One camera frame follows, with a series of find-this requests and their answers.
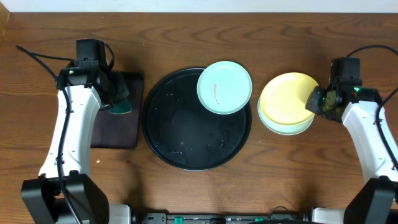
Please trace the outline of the pale green plate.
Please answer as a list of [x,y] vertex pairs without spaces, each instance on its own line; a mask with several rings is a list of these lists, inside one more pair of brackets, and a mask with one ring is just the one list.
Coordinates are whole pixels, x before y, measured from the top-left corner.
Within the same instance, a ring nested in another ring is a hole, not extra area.
[[220,61],[209,65],[199,76],[197,95],[212,113],[232,114],[242,109],[252,94],[249,72],[240,64]]

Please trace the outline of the light blue plate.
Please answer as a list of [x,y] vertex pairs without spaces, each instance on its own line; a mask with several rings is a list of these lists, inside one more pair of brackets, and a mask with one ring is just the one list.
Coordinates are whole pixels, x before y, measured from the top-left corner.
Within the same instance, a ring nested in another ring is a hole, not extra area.
[[259,98],[258,102],[257,102],[257,112],[259,114],[259,117],[260,117],[262,123],[268,129],[270,129],[271,131],[273,131],[277,134],[281,134],[281,135],[285,135],[285,136],[292,136],[292,135],[296,135],[296,134],[300,134],[300,133],[304,132],[311,126],[311,124],[314,120],[314,117],[312,116],[308,121],[305,121],[300,124],[294,124],[294,125],[277,124],[277,123],[271,121],[261,110],[261,98]]

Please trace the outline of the yellow plate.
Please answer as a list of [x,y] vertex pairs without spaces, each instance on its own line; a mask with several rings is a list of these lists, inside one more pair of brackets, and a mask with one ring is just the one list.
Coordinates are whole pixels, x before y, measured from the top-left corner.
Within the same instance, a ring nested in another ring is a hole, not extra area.
[[260,95],[260,108],[266,118],[282,125],[301,124],[314,117],[305,105],[318,86],[315,79],[299,72],[273,78]]

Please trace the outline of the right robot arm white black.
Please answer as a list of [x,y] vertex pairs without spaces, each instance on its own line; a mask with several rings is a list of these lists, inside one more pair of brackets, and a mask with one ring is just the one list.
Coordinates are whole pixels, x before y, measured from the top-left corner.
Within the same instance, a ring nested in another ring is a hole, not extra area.
[[342,123],[351,136],[364,186],[344,209],[314,208],[313,223],[397,223],[397,144],[377,90],[342,86],[315,87],[306,109]]

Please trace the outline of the green yellow sponge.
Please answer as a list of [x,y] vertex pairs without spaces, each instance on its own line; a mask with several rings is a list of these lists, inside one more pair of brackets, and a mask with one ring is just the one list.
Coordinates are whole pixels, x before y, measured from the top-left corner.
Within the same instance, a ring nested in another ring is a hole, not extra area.
[[109,113],[111,114],[128,114],[132,111],[131,104],[129,100],[125,99],[121,102],[113,105],[112,108],[109,109]]

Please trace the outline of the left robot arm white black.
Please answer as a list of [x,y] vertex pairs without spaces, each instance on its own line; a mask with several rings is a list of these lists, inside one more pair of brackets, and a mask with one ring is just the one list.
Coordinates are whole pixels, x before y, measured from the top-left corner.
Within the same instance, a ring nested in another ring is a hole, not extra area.
[[95,118],[113,95],[107,66],[80,61],[60,71],[58,115],[39,176],[22,183],[21,196],[35,223],[132,223],[131,208],[110,204],[90,177]]

